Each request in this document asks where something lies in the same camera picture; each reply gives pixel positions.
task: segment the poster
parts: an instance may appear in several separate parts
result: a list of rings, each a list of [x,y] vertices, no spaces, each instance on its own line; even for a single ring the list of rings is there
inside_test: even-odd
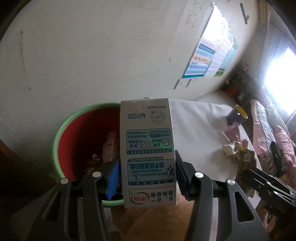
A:
[[[214,6],[211,17],[182,78],[221,76],[237,50],[226,19]]]

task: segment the blue gripper pad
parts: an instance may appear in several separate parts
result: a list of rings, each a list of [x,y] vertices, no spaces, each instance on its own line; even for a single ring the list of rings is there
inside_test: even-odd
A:
[[[119,183],[119,178],[120,178],[120,161],[117,160],[108,178],[107,191],[106,191],[107,200],[111,200],[111,197],[115,194],[118,183]]]

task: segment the white tablecloth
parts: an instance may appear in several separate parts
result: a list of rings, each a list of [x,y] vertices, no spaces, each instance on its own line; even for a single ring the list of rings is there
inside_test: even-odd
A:
[[[202,171],[211,179],[225,181],[235,178],[239,161],[226,157],[222,146],[229,141],[222,131],[227,129],[226,116],[232,108],[228,105],[208,104],[193,101],[170,99],[175,150],[183,161],[193,164],[196,171]],[[244,128],[239,127],[242,139],[249,142]],[[258,157],[257,168],[261,169]],[[253,207],[260,201],[257,194],[249,198]]]

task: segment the window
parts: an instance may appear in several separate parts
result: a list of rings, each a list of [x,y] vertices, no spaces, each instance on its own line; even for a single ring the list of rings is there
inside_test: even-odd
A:
[[[284,55],[270,65],[264,83],[288,115],[296,110],[295,70],[296,54],[287,48]]]

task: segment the milk carton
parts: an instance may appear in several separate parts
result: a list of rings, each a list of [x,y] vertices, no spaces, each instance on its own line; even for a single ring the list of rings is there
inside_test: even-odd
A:
[[[168,99],[121,102],[120,160],[125,208],[176,205],[176,161]]]

